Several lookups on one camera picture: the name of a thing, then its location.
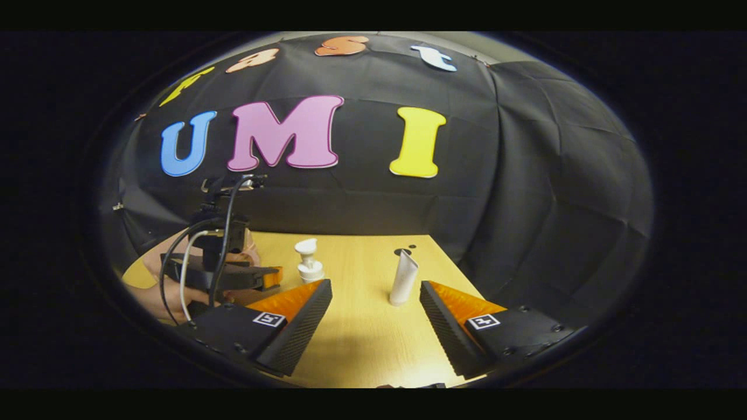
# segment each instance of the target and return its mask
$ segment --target table surface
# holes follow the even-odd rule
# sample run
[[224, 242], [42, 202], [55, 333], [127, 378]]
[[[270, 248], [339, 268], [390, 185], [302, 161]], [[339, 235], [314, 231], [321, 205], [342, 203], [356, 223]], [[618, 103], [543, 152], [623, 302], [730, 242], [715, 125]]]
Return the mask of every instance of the table surface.
[[[282, 380], [313, 388], [415, 388], [434, 383], [452, 387], [468, 382], [454, 374], [438, 342], [419, 300], [420, 285], [422, 280], [432, 280], [482, 295], [429, 235], [252, 235], [261, 265], [282, 266], [283, 280], [274, 290], [251, 291], [249, 301], [303, 284], [294, 245], [304, 239], [317, 239], [314, 257], [323, 263], [325, 278], [332, 283], [326, 314], [293, 375]], [[392, 306], [388, 299], [399, 262], [394, 251], [399, 248], [412, 252], [419, 269], [408, 301]], [[155, 284], [138, 262], [125, 273], [124, 281], [136, 287]]]

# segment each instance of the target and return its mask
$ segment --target white cable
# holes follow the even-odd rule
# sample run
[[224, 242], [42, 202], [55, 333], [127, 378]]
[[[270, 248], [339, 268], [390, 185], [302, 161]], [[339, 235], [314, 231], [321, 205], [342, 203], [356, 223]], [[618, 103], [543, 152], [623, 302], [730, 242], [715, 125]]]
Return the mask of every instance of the white cable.
[[187, 321], [192, 321], [192, 317], [190, 317], [189, 311], [187, 310], [187, 303], [185, 302], [185, 283], [186, 283], [185, 278], [187, 277], [187, 266], [189, 265], [189, 249], [192, 248], [192, 244], [194, 243], [195, 239], [199, 238], [200, 236], [205, 236], [205, 235], [210, 235], [210, 234], [219, 235], [219, 232], [217, 230], [203, 230], [203, 231], [196, 233], [189, 240], [189, 244], [187, 244], [187, 249], [185, 250], [185, 257], [182, 260], [182, 275], [179, 276], [179, 297], [182, 299], [182, 309], [184, 310], [185, 315], [187, 316]]

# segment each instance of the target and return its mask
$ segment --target black cable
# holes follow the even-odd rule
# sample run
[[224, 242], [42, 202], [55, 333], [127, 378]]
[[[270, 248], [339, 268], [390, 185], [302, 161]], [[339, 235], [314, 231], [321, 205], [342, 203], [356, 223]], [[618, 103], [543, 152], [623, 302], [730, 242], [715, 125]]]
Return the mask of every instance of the black cable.
[[[179, 245], [179, 242], [181, 242], [185, 236], [194, 233], [195, 231], [201, 229], [203, 226], [208, 225], [210, 223], [216, 223], [221, 220], [220, 217], [214, 217], [212, 219], [203, 220], [201, 222], [195, 223], [192, 226], [189, 226], [182, 234], [171, 244], [169, 247], [169, 250], [166, 251], [166, 254], [164, 254], [164, 260], [161, 263], [161, 272], [158, 274], [158, 287], [161, 288], [161, 300], [164, 302], [164, 307], [166, 308], [166, 312], [169, 312], [169, 316], [174, 321], [174, 324], [179, 325], [179, 322], [176, 321], [176, 318], [174, 318], [174, 314], [171, 313], [171, 309], [169, 309], [169, 304], [166, 301], [166, 289], [164, 288], [164, 274], [166, 273], [166, 264], [169, 261], [169, 258], [171, 258], [171, 253], [174, 252], [176, 249], [176, 246]], [[185, 255], [185, 261], [184, 264], [187, 264], [189, 261], [189, 256]]]
[[223, 263], [226, 262], [226, 254], [228, 253], [228, 247], [229, 247], [229, 227], [231, 226], [231, 213], [233, 210], [233, 202], [236, 198], [236, 193], [238, 193], [239, 188], [248, 180], [251, 178], [249, 177], [242, 177], [239, 182], [234, 185], [233, 189], [231, 190], [231, 197], [229, 198], [229, 208], [228, 212], [226, 213], [226, 228], [223, 230], [223, 249], [220, 251], [220, 258], [218, 259], [218, 265], [215, 268], [215, 272], [213, 273], [213, 280], [210, 282], [210, 295], [209, 295], [209, 303], [210, 307], [212, 308], [215, 302], [215, 291], [217, 289], [218, 279], [220, 278], [220, 275], [223, 273]]

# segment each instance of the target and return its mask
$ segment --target letter m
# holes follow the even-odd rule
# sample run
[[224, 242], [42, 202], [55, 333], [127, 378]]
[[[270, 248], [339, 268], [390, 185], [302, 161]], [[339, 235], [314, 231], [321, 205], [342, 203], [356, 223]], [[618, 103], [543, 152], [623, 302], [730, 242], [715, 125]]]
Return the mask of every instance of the letter m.
[[238, 118], [236, 142], [228, 168], [240, 172], [259, 166], [252, 146], [274, 167], [293, 138], [295, 147], [286, 160], [289, 165], [335, 166], [338, 156], [332, 151], [332, 116], [343, 102], [340, 96], [311, 96], [301, 101], [282, 123], [266, 102], [236, 108], [233, 112]]

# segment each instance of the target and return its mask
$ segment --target white tube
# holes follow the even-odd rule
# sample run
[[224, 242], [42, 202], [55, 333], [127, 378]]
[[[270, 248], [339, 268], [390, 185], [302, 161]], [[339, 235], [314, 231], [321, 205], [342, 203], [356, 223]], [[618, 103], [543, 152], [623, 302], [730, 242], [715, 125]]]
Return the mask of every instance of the white tube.
[[394, 285], [391, 288], [389, 303], [399, 306], [407, 302], [417, 274], [418, 263], [405, 250], [401, 250], [400, 263], [397, 265], [397, 276], [394, 278]]
[[192, 321], [192, 317], [189, 316], [189, 311], [187, 310], [187, 303], [185, 302], [185, 278], [187, 277], [187, 266], [189, 265], [189, 249], [192, 248], [195, 239], [200, 236], [205, 236], [208, 233], [210, 233], [209, 230], [200, 231], [189, 240], [189, 244], [187, 244], [187, 249], [185, 250], [184, 260], [182, 260], [182, 275], [179, 276], [179, 297], [182, 299], [182, 309], [185, 312], [187, 321]]

